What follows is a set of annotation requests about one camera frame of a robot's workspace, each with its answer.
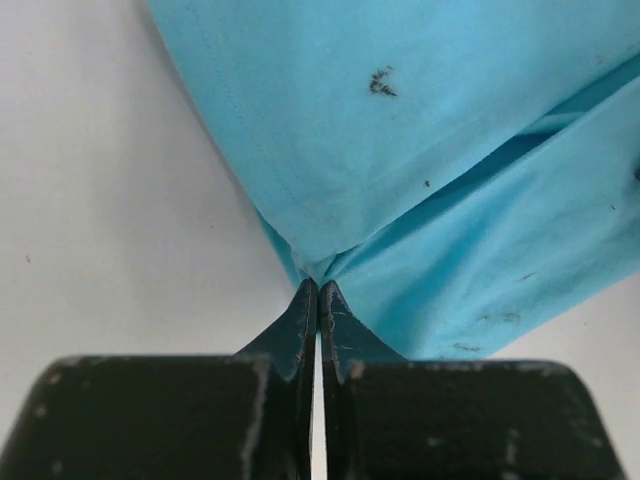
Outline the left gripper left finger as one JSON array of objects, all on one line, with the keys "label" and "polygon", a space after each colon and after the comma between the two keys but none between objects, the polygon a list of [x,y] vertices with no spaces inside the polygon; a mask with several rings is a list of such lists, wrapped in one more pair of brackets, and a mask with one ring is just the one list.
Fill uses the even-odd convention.
[{"label": "left gripper left finger", "polygon": [[307,479],[318,288],[233,355],[68,356],[34,382],[5,479]]}]

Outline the turquoise t-shirt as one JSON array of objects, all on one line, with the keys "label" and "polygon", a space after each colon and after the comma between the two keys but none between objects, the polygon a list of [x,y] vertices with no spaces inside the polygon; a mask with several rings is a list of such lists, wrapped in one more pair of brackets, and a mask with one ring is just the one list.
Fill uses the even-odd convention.
[{"label": "turquoise t-shirt", "polygon": [[291,278],[493,354],[639,268],[635,1],[153,1]]}]

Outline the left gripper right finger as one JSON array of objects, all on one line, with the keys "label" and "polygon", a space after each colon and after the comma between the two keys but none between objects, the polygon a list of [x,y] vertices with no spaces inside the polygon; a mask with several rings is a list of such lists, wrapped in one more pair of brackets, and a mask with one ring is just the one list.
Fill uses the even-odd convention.
[{"label": "left gripper right finger", "polygon": [[592,396],[548,361],[416,361],[319,293],[331,479],[621,479]]}]

